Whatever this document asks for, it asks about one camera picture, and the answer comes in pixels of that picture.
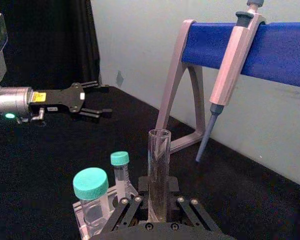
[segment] white wall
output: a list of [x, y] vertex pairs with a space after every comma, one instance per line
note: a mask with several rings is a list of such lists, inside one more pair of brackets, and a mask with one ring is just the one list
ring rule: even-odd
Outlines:
[[[92, 0], [103, 82], [159, 108], [183, 20], [235, 22], [246, 2]], [[268, 22], [300, 22], [300, 0], [265, 0], [259, 12]], [[217, 73], [203, 69], [207, 120]], [[171, 115], [194, 126], [189, 75], [183, 78]], [[300, 184], [300, 88], [241, 76], [212, 138]]]

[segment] screw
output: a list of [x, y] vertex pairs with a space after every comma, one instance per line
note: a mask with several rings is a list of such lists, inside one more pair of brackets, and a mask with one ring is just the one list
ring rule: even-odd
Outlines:
[[142, 198], [137, 196], [135, 199], [134, 199], [136, 202], [141, 202], [142, 201]]
[[145, 225], [145, 229], [147, 229], [147, 230], [152, 230], [153, 228], [154, 228], [154, 226], [151, 223], [147, 223]]
[[179, 229], [179, 225], [176, 223], [172, 223], [171, 228], [172, 228], [172, 230], [177, 231]]
[[183, 203], [183, 202], [185, 201], [185, 199], [184, 199], [182, 196], [181, 196], [181, 197], [178, 197], [177, 200], [178, 200], [179, 203]]
[[192, 200], [191, 200], [191, 204], [197, 205], [197, 204], [198, 204], [198, 200], [197, 200], [197, 199], [192, 199]]
[[127, 204], [127, 203], [128, 203], [128, 199], [126, 199], [126, 198], [122, 199], [122, 200], [121, 200], [121, 203]]

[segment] yellow label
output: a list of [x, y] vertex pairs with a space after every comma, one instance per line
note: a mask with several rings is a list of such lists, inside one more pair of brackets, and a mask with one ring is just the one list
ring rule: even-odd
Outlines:
[[33, 103], [45, 102], [47, 97], [46, 92], [37, 92], [33, 93], [32, 101]]

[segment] blue padded bar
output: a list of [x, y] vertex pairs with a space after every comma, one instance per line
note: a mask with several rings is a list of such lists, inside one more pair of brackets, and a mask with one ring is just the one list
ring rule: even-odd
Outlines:
[[[219, 69], [234, 23], [194, 23], [182, 62]], [[260, 25], [241, 72], [300, 87], [300, 22]]]

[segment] black floor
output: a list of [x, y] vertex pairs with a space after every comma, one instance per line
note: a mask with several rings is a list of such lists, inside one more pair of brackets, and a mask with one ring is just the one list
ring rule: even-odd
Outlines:
[[[0, 240], [75, 239], [74, 175], [101, 167], [114, 185], [110, 154], [128, 151], [130, 178], [147, 174], [148, 131], [158, 111], [112, 87], [91, 93], [87, 106], [112, 108], [99, 124], [46, 117], [47, 126], [0, 121]], [[170, 119], [172, 138], [192, 129]], [[171, 155], [170, 175], [185, 197], [197, 197], [220, 226], [239, 240], [300, 240], [300, 185], [210, 140], [201, 165], [199, 144]]]

